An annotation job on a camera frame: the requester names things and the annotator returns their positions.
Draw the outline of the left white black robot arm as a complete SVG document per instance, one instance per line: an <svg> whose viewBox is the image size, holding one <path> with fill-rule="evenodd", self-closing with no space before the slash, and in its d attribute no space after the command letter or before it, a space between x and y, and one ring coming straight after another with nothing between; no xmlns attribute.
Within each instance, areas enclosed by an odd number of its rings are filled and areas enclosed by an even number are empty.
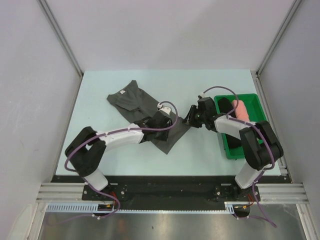
<svg viewBox="0 0 320 240"><path fill-rule="evenodd" d="M64 154L74 171L93 187L93 194L100 200L110 196L111 188L99 165L105 152L130 145L166 141L173 120L158 110L152 117L145 117L128 127L110 132L98 132L92 127L83 128L66 148Z"/></svg>

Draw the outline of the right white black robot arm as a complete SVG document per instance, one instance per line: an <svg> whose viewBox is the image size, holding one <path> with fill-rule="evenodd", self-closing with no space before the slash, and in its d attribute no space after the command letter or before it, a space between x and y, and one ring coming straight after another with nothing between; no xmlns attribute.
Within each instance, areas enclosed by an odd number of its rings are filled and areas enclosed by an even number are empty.
<svg viewBox="0 0 320 240"><path fill-rule="evenodd" d="M257 183L265 171L273 169L284 155L283 147L270 123L243 121L228 113L218 113L211 97L202 97L192 105L183 123L194 128L205 128L215 133L240 140L246 163L235 176L236 185L230 188L231 196L242 201L249 187Z"/></svg>

